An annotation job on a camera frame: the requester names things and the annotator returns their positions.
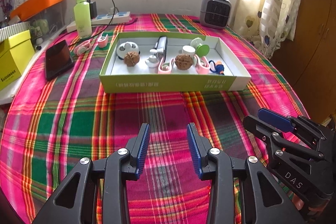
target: space heater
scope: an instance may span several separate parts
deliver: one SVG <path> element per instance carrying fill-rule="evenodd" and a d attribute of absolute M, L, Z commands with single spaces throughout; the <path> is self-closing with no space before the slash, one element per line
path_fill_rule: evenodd
<path fill-rule="evenodd" d="M 231 3 L 228 0 L 203 0 L 199 22 L 201 25 L 224 29 L 230 17 Z"/>

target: blue ridged rubber pad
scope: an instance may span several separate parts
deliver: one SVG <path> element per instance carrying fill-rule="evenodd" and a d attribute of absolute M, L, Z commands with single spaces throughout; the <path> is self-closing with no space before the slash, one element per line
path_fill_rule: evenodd
<path fill-rule="evenodd" d="M 145 132 L 142 136 L 142 142 L 139 148 L 139 153 L 136 158 L 136 177 L 137 179 L 140 178 L 140 175 L 143 172 L 143 167 L 145 166 L 145 160 L 146 160 L 146 155 L 147 155 L 147 150 L 148 150 L 148 145 L 149 145 L 149 140 L 150 140 L 150 126 L 147 125 Z"/>
<path fill-rule="evenodd" d="M 292 126 L 292 123 L 290 120 L 268 109 L 261 108 L 258 111 L 258 118 L 262 120 L 263 122 L 266 122 L 270 124 L 271 126 L 281 130 L 282 132 L 287 133 L 287 132 L 294 131 L 294 127 Z"/>
<path fill-rule="evenodd" d="M 201 165 L 201 155 L 196 145 L 195 137 L 193 135 L 193 131 L 190 125 L 187 126 L 187 140 L 189 144 L 189 150 L 191 154 L 191 159 L 193 161 L 195 173 L 196 175 L 198 175 L 199 178 L 201 178 L 203 175 L 202 165 Z"/>

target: pink clip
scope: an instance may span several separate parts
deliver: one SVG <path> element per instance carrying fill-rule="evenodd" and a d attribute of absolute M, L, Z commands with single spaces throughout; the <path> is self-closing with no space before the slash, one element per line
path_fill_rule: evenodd
<path fill-rule="evenodd" d="M 75 49 L 73 50 L 74 54 L 77 54 L 80 56 L 86 51 L 89 51 L 91 49 L 92 45 L 90 43 L 90 40 L 86 40 L 83 43 L 80 43 Z"/>
<path fill-rule="evenodd" d="M 98 38 L 98 47 L 100 48 L 104 48 L 106 47 L 107 43 L 109 41 L 109 35 L 101 35 L 100 38 Z"/>
<path fill-rule="evenodd" d="M 174 66 L 174 61 L 174 58 L 172 58 L 170 62 L 163 63 L 163 58 L 161 58 L 157 73 L 165 75 L 171 74 Z"/>
<path fill-rule="evenodd" d="M 195 67 L 196 71 L 199 75 L 207 75 L 210 70 L 210 64 L 205 56 L 203 56 L 201 59 L 198 55 L 194 55 L 194 59 L 196 60 Z"/>

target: phone screen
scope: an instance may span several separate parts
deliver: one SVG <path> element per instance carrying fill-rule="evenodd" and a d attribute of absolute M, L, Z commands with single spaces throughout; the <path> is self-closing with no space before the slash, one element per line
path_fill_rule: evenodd
<path fill-rule="evenodd" d="M 68 44 L 65 40 L 48 48 L 45 54 L 45 69 L 47 80 L 57 77 L 73 64 Z"/>

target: cabinet handle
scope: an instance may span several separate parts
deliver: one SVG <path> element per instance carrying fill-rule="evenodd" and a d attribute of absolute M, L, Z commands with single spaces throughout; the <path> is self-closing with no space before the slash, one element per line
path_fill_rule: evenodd
<path fill-rule="evenodd" d="M 322 24 L 320 25 L 319 34 L 321 34 L 321 32 L 322 32 L 323 26 L 324 26 L 324 24 L 322 23 Z"/>
<path fill-rule="evenodd" d="M 329 32 L 329 28 L 328 28 L 328 29 L 326 29 L 326 31 L 324 32 L 323 39 L 325 39 L 325 38 L 327 37 L 327 34 L 328 34 L 328 32 Z"/>

